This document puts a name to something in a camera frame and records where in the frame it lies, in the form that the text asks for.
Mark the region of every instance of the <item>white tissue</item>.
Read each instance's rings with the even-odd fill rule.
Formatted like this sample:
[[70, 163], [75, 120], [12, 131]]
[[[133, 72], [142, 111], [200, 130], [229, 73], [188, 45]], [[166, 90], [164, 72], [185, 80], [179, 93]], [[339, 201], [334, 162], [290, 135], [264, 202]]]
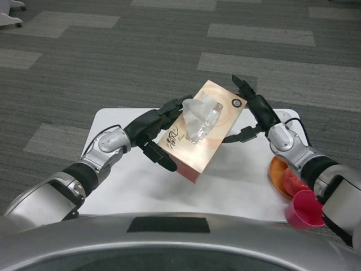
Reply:
[[186, 139], [193, 144], [205, 138], [217, 123], [223, 106], [202, 92], [200, 99], [183, 101], [183, 118], [187, 125]]

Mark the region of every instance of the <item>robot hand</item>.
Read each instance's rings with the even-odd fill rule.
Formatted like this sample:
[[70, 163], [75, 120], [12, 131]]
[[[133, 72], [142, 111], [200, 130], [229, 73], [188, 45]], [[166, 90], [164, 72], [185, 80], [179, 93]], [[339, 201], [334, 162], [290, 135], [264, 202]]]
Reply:
[[123, 154], [135, 146], [154, 163], [176, 171], [175, 162], [152, 140], [172, 125], [182, 113], [183, 101], [190, 98], [189, 95], [171, 100], [159, 110], [150, 110], [125, 129], [114, 125], [101, 131], [79, 161], [18, 196], [5, 212], [5, 218], [16, 230], [24, 230], [77, 217], [86, 197], [108, 177]]
[[256, 95], [245, 81], [236, 76], [232, 80], [239, 88], [239, 96], [247, 100], [247, 107], [258, 124], [255, 128], [249, 126], [240, 134], [226, 137], [223, 143], [246, 142], [264, 132], [271, 151], [289, 165], [324, 205], [326, 225], [349, 246], [358, 246], [361, 240], [353, 239], [353, 236], [361, 230], [361, 175], [320, 153], [310, 142], [303, 144], [297, 133], [281, 123], [261, 95]]

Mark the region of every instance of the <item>floor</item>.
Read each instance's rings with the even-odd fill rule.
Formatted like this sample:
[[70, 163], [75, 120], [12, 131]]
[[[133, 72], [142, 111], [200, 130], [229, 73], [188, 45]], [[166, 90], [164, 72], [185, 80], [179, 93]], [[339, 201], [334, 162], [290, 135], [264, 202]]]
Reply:
[[99, 109], [157, 107], [208, 79], [233, 90], [232, 73], [361, 171], [360, 1], [24, 2], [10, 14], [23, 27], [0, 27], [0, 211], [78, 158]]

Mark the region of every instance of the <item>orange plate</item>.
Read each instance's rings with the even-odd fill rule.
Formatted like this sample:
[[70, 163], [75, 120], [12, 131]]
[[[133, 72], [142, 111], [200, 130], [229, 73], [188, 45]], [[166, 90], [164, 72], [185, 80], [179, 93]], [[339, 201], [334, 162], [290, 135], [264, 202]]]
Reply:
[[277, 156], [275, 156], [270, 164], [270, 178], [273, 184], [276, 186], [278, 191], [280, 191], [286, 198], [292, 199], [292, 197], [284, 190], [283, 188], [283, 173], [288, 168], [287, 164], [281, 161]]

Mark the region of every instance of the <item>white table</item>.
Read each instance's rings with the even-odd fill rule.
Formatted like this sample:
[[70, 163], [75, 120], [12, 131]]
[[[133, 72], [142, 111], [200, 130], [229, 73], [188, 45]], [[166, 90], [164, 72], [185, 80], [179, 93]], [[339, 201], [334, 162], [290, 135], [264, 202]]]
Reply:
[[[109, 108], [100, 110], [90, 129], [85, 146], [108, 126], [127, 126], [149, 108]], [[291, 117], [298, 117], [293, 110]], [[292, 121], [292, 129], [304, 143], [302, 127]], [[229, 134], [255, 126], [245, 109]], [[164, 133], [160, 133], [157, 142]], [[246, 143], [222, 144], [207, 168], [193, 184], [151, 162], [141, 149], [132, 148], [114, 165], [108, 178], [86, 199], [82, 215], [107, 215], [132, 212], [202, 212], [241, 216], [257, 220], [285, 221], [284, 198], [268, 178], [274, 157], [263, 134]]]

